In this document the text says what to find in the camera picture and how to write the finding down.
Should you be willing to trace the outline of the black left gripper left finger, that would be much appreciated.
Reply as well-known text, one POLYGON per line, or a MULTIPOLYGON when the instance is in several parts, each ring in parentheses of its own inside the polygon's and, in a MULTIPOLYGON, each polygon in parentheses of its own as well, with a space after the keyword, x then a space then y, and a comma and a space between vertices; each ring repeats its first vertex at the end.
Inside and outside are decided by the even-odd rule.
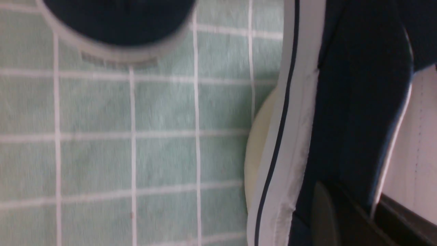
POLYGON ((397 246, 336 184, 315 184, 311 209, 314 246, 397 246))

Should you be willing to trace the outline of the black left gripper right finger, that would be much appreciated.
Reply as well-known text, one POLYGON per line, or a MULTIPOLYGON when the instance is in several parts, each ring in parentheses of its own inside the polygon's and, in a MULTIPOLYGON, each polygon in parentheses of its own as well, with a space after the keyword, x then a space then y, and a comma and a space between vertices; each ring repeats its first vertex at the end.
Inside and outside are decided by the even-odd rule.
POLYGON ((382 194, 374 221, 400 246, 435 246, 437 227, 400 203, 382 194))

